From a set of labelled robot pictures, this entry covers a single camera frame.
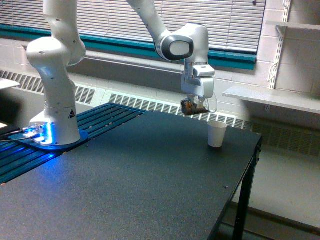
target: shelf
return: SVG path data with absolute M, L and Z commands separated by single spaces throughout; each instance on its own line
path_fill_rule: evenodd
M 223 96 L 254 103 L 320 114 L 320 97 L 258 86 L 233 86 Z
M 267 25 L 275 25 L 277 27 L 285 27 L 290 29 L 304 29 L 304 30 L 320 30 L 320 25 L 293 23 L 293 22 L 281 22 L 281 21 L 266 21 Z
M 20 84 L 17 83 L 16 81 L 7 80 L 0 77 L 0 90 L 17 87 L 19 85 Z

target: heating vent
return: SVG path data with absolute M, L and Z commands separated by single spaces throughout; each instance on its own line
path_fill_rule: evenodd
M 41 78 L 38 77 L 1 70 L 0 78 L 16 81 L 20 84 L 20 86 L 18 86 L 17 88 L 24 91 L 38 94 L 44 94 L 45 91 Z M 78 103 L 90 105 L 94 98 L 95 92 L 95 89 L 76 85 L 75 101 Z
M 178 104 L 156 101 L 150 98 L 141 97 L 139 99 L 137 96 L 112 93 L 109 102 L 146 111 L 158 111 L 183 116 Z M 263 144 L 315 157 L 320 156 L 320 133 L 316 131 L 315 133 L 306 133 L 302 128 L 287 129 L 281 126 L 274 126 L 272 123 L 251 122 L 220 112 L 194 115 L 191 118 L 207 122 L 224 122 L 233 128 L 262 134 Z
M 128 106 L 135 109 L 141 109 L 146 111 L 157 111 L 166 114 L 174 114 L 183 116 L 184 114 L 181 112 L 180 105 L 174 103 L 168 103 L 164 101 L 158 101 L 154 99 L 146 99 L 144 97 L 138 98 L 137 96 L 128 95 L 128 94 L 116 94 L 112 93 L 109 98 L 109 103 L 120 104 L 123 106 Z M 193 119 L 202 120 L 202 121 L 220 121 L 227 123 L 229 126 L 234 127 L 235 121 L 237 121 L 237 126 L 239 128 L 244 128 L 244 123 L 246 121 L 236 119 L 236 116 L 228 115 L 224 113 L 205 113 L 199 115 L 191 116 Z
M 262 134 L 264 144 L 315 157 L 320 156 L 319 132 L 306 132 L 303 129 L 287 129 L 261 123 L 254 123 L 252 131 Z

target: blue slotted rail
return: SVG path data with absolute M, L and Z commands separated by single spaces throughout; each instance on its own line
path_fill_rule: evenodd
M 131 107 L 107 103 L 77 115 L 79 129 L 89 140 L 104 134 L 145 113 Z M 11 181 L 26 172 L 60 156 L 62 152 L 38 150 L 19 142 L 0 143 L 0 184 Z

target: cable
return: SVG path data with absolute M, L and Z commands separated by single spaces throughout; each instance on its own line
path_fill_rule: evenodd
M 211 114 L 215 114 L 217 111 L 218 111 L 218 99 L 217 99 L 217 96 L 215 93 L 213 93 L 213 96 L 215 98 L 215 110 L 214 111 L 210 111 Z
M 17 141 L 21 141 L 21 140 L 33 139 L 33 138 L 36 138 L 36 137 L 38 137 L 38 136 L 30 136 L 30 137 L 24 137 L 24 138 L 19 138 L 19 139 L 1 140 L 0 143 L 5 143 L 5 142 L 17 142 Z
M 17 130 L 17 131 L 8 132 L 8 133 L 0 135 L 0 139 L 4 139 L 4 138 L 9 137 L 11 135 L 20 134 L 20 133 L 23 133 L 23 132 L 24 132 L 23 130 Z

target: black cable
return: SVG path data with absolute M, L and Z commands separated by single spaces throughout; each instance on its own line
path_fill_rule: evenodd
M 9 136 L 14 135 L 14 134 L 21 134 L 23 132 L 24 132 L 23 130 L 17 130 L 17 131 L 8 132 L 8 133 L 0 135 L 0 139 L 4 139 L 4 138 L 9 137 Z
M 21 141 L 21 140 L 27 140 L 27 139 L 34 139 L 38 136 L 29 136 L 29 137 L 24 137 L 24 138 L 19 138 L 19 139 L 8 139 L 8 140 L 1 140 L 0 143 L 4 143 L 4 142 L 17 142 L 17 141 Z

